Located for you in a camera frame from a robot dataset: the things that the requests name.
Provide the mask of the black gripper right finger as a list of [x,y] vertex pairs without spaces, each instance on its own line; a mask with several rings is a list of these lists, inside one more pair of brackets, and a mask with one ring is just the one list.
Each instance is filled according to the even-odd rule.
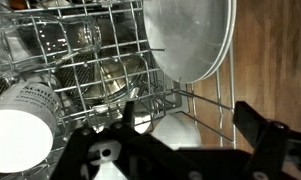
[[301,132],[288,125],[267,120],[245,101],[237,101],[233,124],[253,147],[244,169],[250,180],[293,180],[282,171],[290,161],[301,172]]

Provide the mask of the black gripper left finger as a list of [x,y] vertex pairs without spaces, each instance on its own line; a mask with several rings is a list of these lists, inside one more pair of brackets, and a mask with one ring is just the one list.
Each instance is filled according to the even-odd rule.
[[132,127],[135,103],[128,101],[121,120],[101,133],[80,128],[71,135],[50,180],[93,180],[101,166],[112,162],[128,180],[147,180],[147,161],[134,141],[140,137]]

